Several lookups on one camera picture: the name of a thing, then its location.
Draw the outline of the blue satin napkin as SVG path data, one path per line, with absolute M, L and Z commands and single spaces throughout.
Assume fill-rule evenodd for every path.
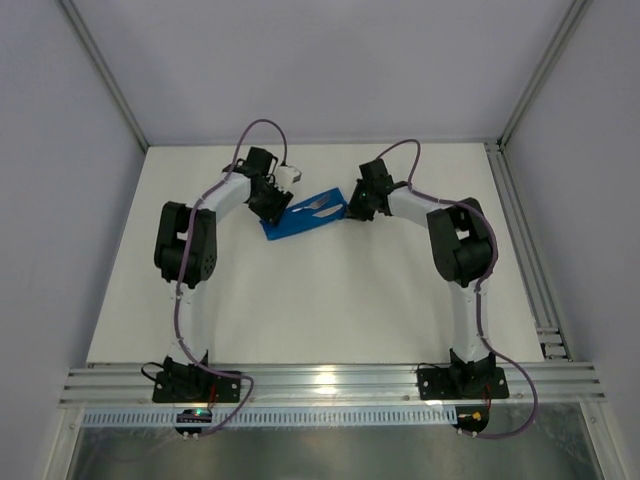
M 324 195 L 329 195 L 330 200 L 326 205 L 324 205 L 320 209 L 305 210 L 298 213 L 291 212 L 292 208 L 306 205 L 309 202 L 312 202 L 313 200 L 319 197 L 322 197 Z M 269 225 L 263 220 L 260 220 L 259 223 L 268 240 L 270 241 L 279 240 L 286 237 L 298 235 L 307 231 L 311 231 L 313 229 L 322 227 L 334 221 L 341 220 L 345 215 L 345 210 L 341 218 L 328 217 L 328 218 L 322 219 L 322 218 L 315 218 L 313 216 L 313 214 L 318 211 L 324 210 L 326 208 L 329 208 L 333 205 L 338 205 L 338 204 L 343 204 L 346 210 L 347 202 L 344 199 L 344 196 L 341 190 L 338 187 L 334 187 L 324 192 L 320 192 L 305 200 L 302 200 L 301 202 L 295 205 L 287 207 L 278 225 Z

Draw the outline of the silver table knife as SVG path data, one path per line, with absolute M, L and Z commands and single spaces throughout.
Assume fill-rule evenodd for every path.
M 328 217 L 336 217 L 341 218 L 344 214 L 345 206 L 343 204 L 333 205 L 324 210 L 318 211 L 313 214 L 315 218 L 328 218 Z

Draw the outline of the silver fork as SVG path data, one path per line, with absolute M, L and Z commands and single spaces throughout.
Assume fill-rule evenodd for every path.
M 330 196 L 329 195 L 324 195 L 322 197 L 319 197 L 319 198 L 313 200 L 312 202 L 309 202 L 306 205 L 292 208 L 291 212 L 292 213 L 298 213 L 298 212 L 305 211 L 305 210 L 317 210 L 317 209 L 320 209 L 321 207 L 323 207 L 324 205 L 326 205 L 329 202 L 329 200 L 330 200 Z

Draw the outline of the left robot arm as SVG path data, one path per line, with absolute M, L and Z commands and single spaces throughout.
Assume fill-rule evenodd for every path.
M 245 205 L 271 226 L 279 224 L 293 199 L 301 171 L 269 151 L 252 147 L 235 158 L 221 177 L 192 203 L 169 201 L 161 209 L 154 265 L 171 289 L 174 340 L 165 361 L 207 374 L 203 301 L 206 282 L 218 260 L 217 230 L 234 209 Z

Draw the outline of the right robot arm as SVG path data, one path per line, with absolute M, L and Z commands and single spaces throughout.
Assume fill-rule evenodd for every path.
M 487 346 L 486 304 L 479 288 L 495 263 L 495 247 L 478 201 L 451 202 L 414 192 L 396 182 L 381 158 L 359 166 L 346 216 L 371 221 L 382 213 L 409 220 L 428 230 L 437 272 L 450 288 L 454 341 L 449 364 L 417 366 L 423 400 L 506 399 L 509 389 L 496 354 Z

